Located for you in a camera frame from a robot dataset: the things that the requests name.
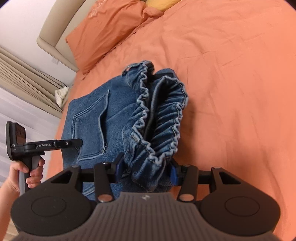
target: forearm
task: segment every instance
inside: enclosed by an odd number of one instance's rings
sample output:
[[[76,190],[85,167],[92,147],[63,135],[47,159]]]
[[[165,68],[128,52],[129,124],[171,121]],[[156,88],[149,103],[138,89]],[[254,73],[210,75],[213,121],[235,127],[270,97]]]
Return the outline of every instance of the forearm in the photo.
[[[10,221],[10,210],[18,196],[19,193],[5,181],[0,188],[0,240],[4,239]]]

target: jeans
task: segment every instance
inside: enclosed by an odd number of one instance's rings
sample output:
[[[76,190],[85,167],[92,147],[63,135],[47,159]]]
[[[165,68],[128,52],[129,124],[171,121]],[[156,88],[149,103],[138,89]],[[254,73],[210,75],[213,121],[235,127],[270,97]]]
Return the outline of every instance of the jeans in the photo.
[[[150,61],[131,64],[69,104],[62,139],[81,138],[83,145],[62,150],[64,168],[92,168],[124,152],[126,170],[111,184],[115,198],[121,191],[165,192],[172,186],[166,167],[178,150],[188,96],[173,70],[153,72]],[[94,184],[84,183],[83,194],[94,200]]]

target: pillow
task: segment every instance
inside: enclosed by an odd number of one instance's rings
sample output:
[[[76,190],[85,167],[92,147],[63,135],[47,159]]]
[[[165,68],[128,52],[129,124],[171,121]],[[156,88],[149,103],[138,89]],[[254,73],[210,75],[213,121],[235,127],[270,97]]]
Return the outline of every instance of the pillow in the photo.
[[[86,74],[136,27],[162,15],[161,11],[138,0],[98,0],[66,37],[66,42],[77,67]]]
[[[180,0],[147,0],[146,5],[164,12],[178,2],[180,2]]]

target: headboard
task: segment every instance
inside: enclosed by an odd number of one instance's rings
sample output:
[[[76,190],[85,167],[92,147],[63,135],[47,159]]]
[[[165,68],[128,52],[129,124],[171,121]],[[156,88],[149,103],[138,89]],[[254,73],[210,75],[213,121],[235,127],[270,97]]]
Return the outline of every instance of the headboard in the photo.
[[[86,17],[95,1],[56,0],[37,38],[40,48],[76,72],[78,68],[65,38]]]

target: sheer white curtain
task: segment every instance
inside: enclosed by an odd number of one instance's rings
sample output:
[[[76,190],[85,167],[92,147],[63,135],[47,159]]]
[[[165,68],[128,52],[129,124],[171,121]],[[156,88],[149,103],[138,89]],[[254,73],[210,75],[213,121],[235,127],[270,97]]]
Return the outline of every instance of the sheer white curtain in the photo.
[[[7,121],[18,122],[25,127],[27,142],[32,142],[54,139],[60,119],[0,88],[0,186],[8,176],[11,162],[6,150]],[[50,152],[46,152],[43,158],[46,176]]]

